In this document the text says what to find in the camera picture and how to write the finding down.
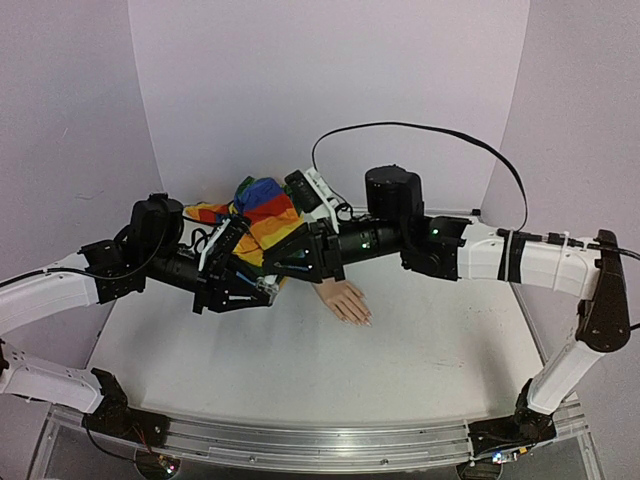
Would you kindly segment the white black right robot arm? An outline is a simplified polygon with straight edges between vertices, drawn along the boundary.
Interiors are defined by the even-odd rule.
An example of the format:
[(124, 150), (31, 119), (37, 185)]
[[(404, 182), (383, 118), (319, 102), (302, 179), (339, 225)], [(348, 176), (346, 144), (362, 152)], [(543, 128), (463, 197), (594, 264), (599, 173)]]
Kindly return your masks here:
[(403, 268), (431, 278), (497, 280), (576, 297), (573, 335), (526, 382), (513, 414), (470, 425), (470, 439), (481, 453), (554, 438), (553, 416), (564, 398), (602, 356), (620, 350), (631, 337), (623, 252), (611, 231), (574, 239), (428, 216), (420, 177), (395, 165), (366, 173), (368, 214), (362, 220), (320, 215), (329, 192), (314, 171), (294, 172), (286, 183), (311, 221), (266, 251), (263, 266), (269, 273), (314, 283), (341, 280), (347, 265), (398, 254)]

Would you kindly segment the mannequin hand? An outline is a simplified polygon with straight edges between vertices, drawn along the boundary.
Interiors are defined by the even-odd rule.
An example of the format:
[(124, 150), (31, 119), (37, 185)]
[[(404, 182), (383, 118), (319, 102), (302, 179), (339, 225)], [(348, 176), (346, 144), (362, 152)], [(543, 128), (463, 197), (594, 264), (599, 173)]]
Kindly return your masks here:
[(327, 279), (314, 285), (314, 290), (326, 307), (342, 322), (359, 326), (371, 325), (371, 311), (364, 294), (352, 283)]

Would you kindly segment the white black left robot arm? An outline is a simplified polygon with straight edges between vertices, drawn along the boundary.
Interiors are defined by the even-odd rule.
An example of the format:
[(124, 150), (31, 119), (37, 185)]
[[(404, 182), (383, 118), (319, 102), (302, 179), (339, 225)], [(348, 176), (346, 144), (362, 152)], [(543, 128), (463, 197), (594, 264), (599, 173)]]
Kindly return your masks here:
[[(85, 245), (39, 270), (1, 283), (1, 331), (11, 332), (78, 307), (141, 293), (149, 279), (190, 292), (192, 310), (226, 313), (271, 305), (281, 280), (259, 275), (233, 250), (249, 221), (231, 216), (206, 234), (202, 249), (187, 246), (184, 207), (165, 193), (138, 201), (129, 223), (111, 240)], [(77, 370), (1, 345), (1, 391), (93, 414), (116, 437), (131, 433), (135, 416), (109, 372)]]

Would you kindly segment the rainbow striped cloth sleeve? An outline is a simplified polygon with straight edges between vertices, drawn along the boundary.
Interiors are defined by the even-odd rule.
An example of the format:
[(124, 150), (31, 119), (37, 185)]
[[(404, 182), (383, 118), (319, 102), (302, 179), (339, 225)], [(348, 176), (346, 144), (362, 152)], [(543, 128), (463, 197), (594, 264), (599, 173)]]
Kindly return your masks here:
[(290, 188), (271, 177), (248, 176), (231, 201), (188, 205), (184, 215), (189, 221), (211, 226), (212, 233), (231, 215), (247, 217), (249, 232), (227, 255), (225, 267), (244, 264), (259, 277), (267, 276), (262, 269), (264, 252), (303, 224)]

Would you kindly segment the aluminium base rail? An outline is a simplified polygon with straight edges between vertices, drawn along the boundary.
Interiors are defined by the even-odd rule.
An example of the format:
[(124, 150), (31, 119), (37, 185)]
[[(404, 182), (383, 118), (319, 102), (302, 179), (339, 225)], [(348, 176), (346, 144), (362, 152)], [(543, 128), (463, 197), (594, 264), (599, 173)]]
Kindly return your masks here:
[(599, 479), (603, 472), (576, 396), (540, 442), (518, 439), (504, 419), (378, 426), (259, 425), (134, 411), (132, 430), (50, 408), (31, 460), (32, 479), (189, 479), (233, 472), (388, 478)]

